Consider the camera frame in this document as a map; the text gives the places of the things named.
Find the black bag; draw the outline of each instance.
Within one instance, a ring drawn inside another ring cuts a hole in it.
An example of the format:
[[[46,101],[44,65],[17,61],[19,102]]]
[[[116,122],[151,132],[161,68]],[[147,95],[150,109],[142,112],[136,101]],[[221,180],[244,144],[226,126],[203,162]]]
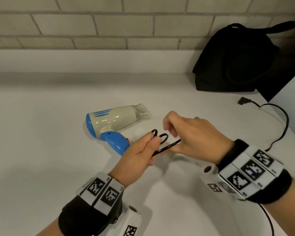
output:
[[[295,22],[287,21],[264,29],[251,29],[234,23],[219,30],[193,68],[197,90],[254,91],[280,51],[267,34],[294,28]]]

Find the beige tile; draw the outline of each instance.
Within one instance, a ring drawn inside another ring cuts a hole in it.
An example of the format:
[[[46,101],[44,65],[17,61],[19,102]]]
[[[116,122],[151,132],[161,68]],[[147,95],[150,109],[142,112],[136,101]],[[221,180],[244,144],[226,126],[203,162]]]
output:
[[[124,0],[129,12],[182,12],[186,0]]]
[[[121,0],[58,0],[63,11],[121,11]]]
[[[210,35],[232,23],[240,23],[249,28],[265,28],[270,23],[271,17],[266,16],[217,16],[214,20]]]
[[[24,48],[33,49],[73,49],[73,44],[69,38],[46,38],[30,37],[19,38]]]
[[[0,38],[0,48],[21,48],[15,38]]]
[[[152,35],[152,16],[95,16],[99,35]]]
[[[189,0],[188,12],[245,12],[250,0]]]
[[[283,54],[295,54],[295,38],[272,38],[271,40]]]
[[[295,13],[295,0],[254,0],[249,12]]]
[[[0,35],[39,34],[29,15],[0,14]]]
[[[91,15],[34,15],[35,21],[45,35],[95,35]]]
[[[212,16],[157,16],[155,35],[207,35]]]
[[[0,10],[57,11],[55,0],[0,0]]]
[[[273,19],[271,22],[271,26],[274,26],[276,24],[285,22],[285,21],[295,21],[295,16],[277,16]],[[270,34],[270,37],[278,37],[278,36],[295,36],[295,29],[285,31],[282,33],[277,33],[277,34]]]
[[[125,49],[122,38],[74,38],[77,49]]]
[[[210,38],[181,39],[180,50],[203,50]]]
[[[178,39],[171,38],[130,38],[129,49],[137,50],[176,50]]]

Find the hair dryer body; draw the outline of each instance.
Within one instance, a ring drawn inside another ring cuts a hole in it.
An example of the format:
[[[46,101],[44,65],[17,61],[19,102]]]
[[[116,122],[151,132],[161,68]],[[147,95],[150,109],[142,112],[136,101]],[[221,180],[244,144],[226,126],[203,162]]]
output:
[[[146,107],[143,104],[138,104],[88,113],[86,124],[88,131],[94,138],[108,142],[122,156],[130,143],[116,131],[137,120],[149,118],[150,115]]]

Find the blue rear cap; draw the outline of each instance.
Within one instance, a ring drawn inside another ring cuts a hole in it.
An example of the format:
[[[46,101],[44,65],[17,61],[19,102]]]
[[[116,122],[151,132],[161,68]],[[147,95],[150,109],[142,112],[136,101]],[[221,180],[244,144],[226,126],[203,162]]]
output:
[[[96,138],[96,134],[93,128],[92,121],[90,120],[89,114],[87,114],[86,123],[87,123],[87,130],[89,130],[89,133],[92,135],[92,137]]]

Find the white table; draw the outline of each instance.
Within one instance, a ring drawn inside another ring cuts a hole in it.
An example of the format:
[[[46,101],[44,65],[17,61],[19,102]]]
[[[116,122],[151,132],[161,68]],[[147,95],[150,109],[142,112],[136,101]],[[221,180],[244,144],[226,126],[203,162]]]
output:
[[[174,110],[266,149],[284,124],[271,107],[236,104],[243,95],[265,103],[257,92],[196,91],[193,76],[183,74],[0,74],[0,236],[35,235],[83,183],[118,161],[107,143],[89,137],[88,112],[143,103],[153,118],[120,131],[130,140],[154,128],[162,133],[163,117]],[[290,130],[270,153],[295,176]],[[143,214],[138,235],[271,235],[258,206],[223,204],[199,181],[197,166],[169,157],[159,157],[124,200]],[[285,235],[274,224],[275,234]]]

